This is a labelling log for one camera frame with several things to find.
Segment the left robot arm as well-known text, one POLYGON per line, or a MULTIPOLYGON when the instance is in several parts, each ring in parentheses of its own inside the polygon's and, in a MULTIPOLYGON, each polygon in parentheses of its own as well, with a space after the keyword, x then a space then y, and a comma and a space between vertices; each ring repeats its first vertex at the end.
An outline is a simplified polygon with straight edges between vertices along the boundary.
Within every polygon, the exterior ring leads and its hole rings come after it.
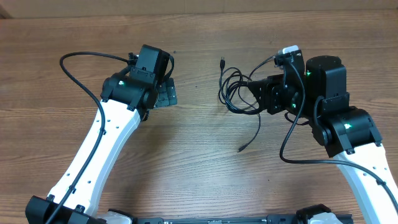
POLYGON ((172 55, 150 45, 123 60, 126 67, 108 77, 100 97, 81 87, 96 103, 93 124, 72 163, 46 198, 33 196, 25 216, 32 224, 134 223, 126 212, 98 214, 104 185, 121 149, 150 110, 177 104, 172 55))

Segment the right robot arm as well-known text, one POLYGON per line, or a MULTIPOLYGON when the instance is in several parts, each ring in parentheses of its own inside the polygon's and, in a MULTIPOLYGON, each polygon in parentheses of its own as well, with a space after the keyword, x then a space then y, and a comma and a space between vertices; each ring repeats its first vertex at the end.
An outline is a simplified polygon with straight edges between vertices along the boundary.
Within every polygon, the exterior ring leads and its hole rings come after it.
POLYGON ((335 56, 303 61, 300 53, 274 58, 283 74, 246 83, 258 111, 288 111, 307 118, 327 164, 336 165, 351 187, 366 223, 397 223, 397 185, 382 136, 368 112, 349 104, 346 68, 335 56))

